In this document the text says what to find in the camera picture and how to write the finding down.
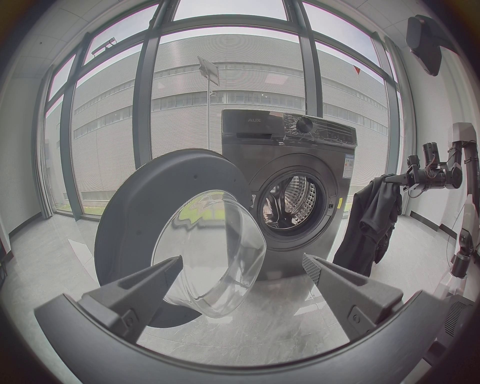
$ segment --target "building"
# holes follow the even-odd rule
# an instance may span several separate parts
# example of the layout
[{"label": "building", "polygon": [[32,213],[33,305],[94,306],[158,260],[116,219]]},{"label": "building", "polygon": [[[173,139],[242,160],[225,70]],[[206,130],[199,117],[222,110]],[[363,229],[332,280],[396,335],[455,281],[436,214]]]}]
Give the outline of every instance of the building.
[{"label": "building", "polygon": [[[153,157],[182,148],[207,148],[206,79],[198,70],[197,56],[219,68],[220,86],[211,86],[211,149],[221,152],[224,108],[305,113],[300,45],[288,34],[277,34],[279,37],[216,34],[162,38],[152,84]],[[99,207],[104,207],[135,171],[132,101],[139,46],[129,51],[80,79],[75,90],[72,161],[86,213],[101,213]],[[320,49],[318,56],[324,117],[357,130],[351,202],[356,191],[385,173],[389,135],[385,84],[364,67],[354,66],[352,60]],[[60,166],[60,109],[61,103],[46,117],[46,168],[57,208],[68,209]]]}]

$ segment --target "street light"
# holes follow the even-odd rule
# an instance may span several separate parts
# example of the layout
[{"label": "street light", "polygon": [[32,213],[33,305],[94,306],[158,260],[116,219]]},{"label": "street light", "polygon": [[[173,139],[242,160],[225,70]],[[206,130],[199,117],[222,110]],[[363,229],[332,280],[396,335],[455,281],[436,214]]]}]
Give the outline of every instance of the street light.
[{"label": "street light", "polygon": [[210,149],[210,81],[220,85],[218,78],[218,67],[211,62],[198,56],[200,73],[207,78],[207,148]]}]

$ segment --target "window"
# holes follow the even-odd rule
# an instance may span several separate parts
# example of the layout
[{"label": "window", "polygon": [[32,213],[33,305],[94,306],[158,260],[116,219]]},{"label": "window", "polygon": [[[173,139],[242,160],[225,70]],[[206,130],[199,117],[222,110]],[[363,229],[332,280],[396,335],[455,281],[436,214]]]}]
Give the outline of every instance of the window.
[{"label": "window", "polygon": [[76,84],[72,162],[86,214],[102,214],[112,194],[101,192],[116,191],[135,171],[132,103],[140,47],[105,61]]},{"label": "window", "polygon": [[52,84],[50,86],[50,92],[48,94],[48,100],[50,101],[53,96],[58,92],[60,88],[67,82],[68,74],[70,73],[70,68],[72,67],[73,60],[75,55],[73,55],[53,76]]},{"label": "window", "polygon": [[[196,92],[185,95],[168,96],[164,98],[152,100],[152,112],[170,109],[181,108],[192,105],[206,105],[206,92]],[[278,95],[267,92],[222,92],[218,91],[210,95],[211,104],[264,104],[275,107],[293,106],[299,109],[298,113],[305,110],[305,99],[301,97],[294,97],[289,95]]]},{"label": "window", "polygon": [[189,17],[242,14],[286,20],[282,0],[180,0],[173,20]]},{"label": "window", "polygon": [[148,28],[157,4],[145,8],[111,25],[94,37],[85,57],[85,64],[105,49]]},{"label": "window", "polygon": [[400,92],[397,91],[396,97],[398,99],[398,110],[400,112],[400,146],[398,151],[398,169],[397,174],[399,175],[402,173],[402,166],[403,166],[403,141],[405,139],[405,129],[403,126],[403,103],[402,97],[400,96]]},{"label": "window", "polygon": [[72,211],[68,203],[60,161],[60,113],[63,95],[45,114],[44,156],[50,203],[59,211]]},{"label": "window", "polygon": [[388,52],[387,50],[385,50],[385,53],[387,54],[388,63],[390,64],[390,68],[392,70],[393,78],[398,83],[398,78],[396,76],[395,67],[393,66],[392,56],[390,56],[390,52]]},{"label": "window", "polygon": [[250,27],[200,28],[165,35],[158,46],[152,84],[153,157],[208,147],[207,79],[199,71],[198,56],[217,65],[219,73],[220,85],[210,83],[210,149],[221,152],[225,104],[228,108],[305,113],[298,36]]},{"label": "window", "polygon": [[390,124],[385,81],[353,58],[323,44],[316,45],[324,117],[352,125],[357,131],[358,146],[348,193],[351,201],[370,180],[385,173]]},{"label": "window", "polygon": [[303,5],[314,31],[351,47],[379,65],[377,52],[370,36],[330,12],[307,3],[303,3]]}]

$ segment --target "grass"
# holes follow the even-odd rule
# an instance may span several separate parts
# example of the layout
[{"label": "grass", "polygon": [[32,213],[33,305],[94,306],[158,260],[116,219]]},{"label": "grass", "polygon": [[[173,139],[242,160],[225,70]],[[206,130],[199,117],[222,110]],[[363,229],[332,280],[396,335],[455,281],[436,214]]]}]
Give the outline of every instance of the grass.
[{"label": "grass", "polygon": [[200,209],[197,207],[197,202],[204,196],[199,196],[189,202],[179,214],[179,220],[190,220],[191,223],[197,222],[200,218],[203,220],[225,220],[225,208],[223,204],[212,204],[209,209]]},{"label": "grass", "polygon": [[[70,204],[58,204],[56,207],[59,211],[67,211],[67,212],[72,211],[72,207],[70,207]],[[105,207],[86,207],[86,206],[84,206],[84,213],[86,213],[87,215],[102,216],[103,211],[105,211]]]},{"label": "grass", "polygon": [[[200,217],[203,220],[225,220],[225,209],[223,207],[221,209],[205,209],[201,212],[198,212],[198,208],[195,207],[197,199],[191,201],[186,207],[182,209],[180,212],[180,220],[189,219],[190,222],[195,223]],[[352,203],[345,204],[345,212],[349,212],[352,208]],[[57,209],[60,211],[67,211],[71,212],[72,208],[70,204],[58,204]],[[84,213],[88,215],[98,215],[102,216],[103,211],[105,211],[105,207],[87,207],[84,206]]]}]

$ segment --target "gray tile floor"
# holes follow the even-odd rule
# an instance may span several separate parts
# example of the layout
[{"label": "gray tile floor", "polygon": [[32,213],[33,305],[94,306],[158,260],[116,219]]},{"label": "gray tile floor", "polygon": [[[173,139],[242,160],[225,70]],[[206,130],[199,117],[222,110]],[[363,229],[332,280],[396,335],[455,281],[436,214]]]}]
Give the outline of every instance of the gray tile floor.
[{"label": "gray tile floor", "polygon": [[[342,241],[343,220],[335,244]],[[55,215],[37,220],[12,239],[14,259],[0,291],[0,303],[30,347],[66,383],[78,380],[41,332],[33,309],[66,293],[78,300],[98,287],[93,263],[97,223]],[[417,290],[433,292],[447,268],[448,236],[410,217],[400,217],[390,247],[372,278],[398,287],[407,300]],[[449,241],[449,256],[455,250]],[[480,289],[477,265],[471,265],[466,296]],[[255,283],[247,299],[229,316],[201,316],[170,329],[147,328],[138,344],[184,360],[217,365],[285,362],[328,351],[348,342],[320,292],[306,276]]]}]

